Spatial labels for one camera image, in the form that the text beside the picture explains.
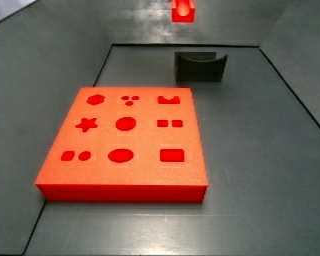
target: black object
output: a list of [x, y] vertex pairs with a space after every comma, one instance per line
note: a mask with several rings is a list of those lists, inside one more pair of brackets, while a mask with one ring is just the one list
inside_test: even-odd
[[177, 82], [221, 82], [228, 55], [216, 59], [216, 52], [174, 53]]

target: gray wall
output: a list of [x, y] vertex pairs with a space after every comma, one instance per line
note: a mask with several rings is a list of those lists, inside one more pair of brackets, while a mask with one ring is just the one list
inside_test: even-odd
[[0, 24], [0, 254], [21, 254], [43, 199], [33, 182], [74, 94], [110, 43], [94, 1], [39, 1]]
[[170, 22], [170, 1], [100, 0], [113, 43], [259, 46], [292, 0], [194, 0], [194, 23]]
[[320, 124], [320, 0], [296, 0], [261, 46]]

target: circular cutout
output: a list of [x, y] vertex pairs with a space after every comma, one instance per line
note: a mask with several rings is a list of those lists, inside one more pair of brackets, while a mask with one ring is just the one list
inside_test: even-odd
[[89, 159], [90, 159], [90, 152], [89, 152], [89, 151], [82, 151], [82, 152], [79, 153], [79, 155], [78, 155], [78, 159], [79, 159], [81, 161], [89, 160]]
[[125, 148], [114, 149], [109, 155], [108, 158], [112, 162], [116, 163], [124, 163], [132, 160], [133, 158], [133, 151]]
[[116, 128], [120, 131], [130, 131], [136, 126], [136, 120], [132, 117], [122, 117], [116, 121]]

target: red foam block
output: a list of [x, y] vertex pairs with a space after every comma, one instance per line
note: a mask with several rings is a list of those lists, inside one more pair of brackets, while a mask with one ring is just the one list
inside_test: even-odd
[[201, 202], [190, 89], [82, 88], [35, 185], [49, 201]]
[[193, 22], [194, 13], [193, 0], [172, 0], [172, 22]]

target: oval cutout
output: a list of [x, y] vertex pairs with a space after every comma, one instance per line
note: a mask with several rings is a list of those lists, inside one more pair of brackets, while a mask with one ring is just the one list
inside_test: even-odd
[[132, 160], [133, 158], [133, 151], [125, 148], [114, 149], [109, 155], [108, 158], [112, 162], [116, 163], [124, 163]]
[[132, 117], [122, 117], [116, 121], [116, 128], [120, 131], [130, 131], [136, 126], [136, 120]]

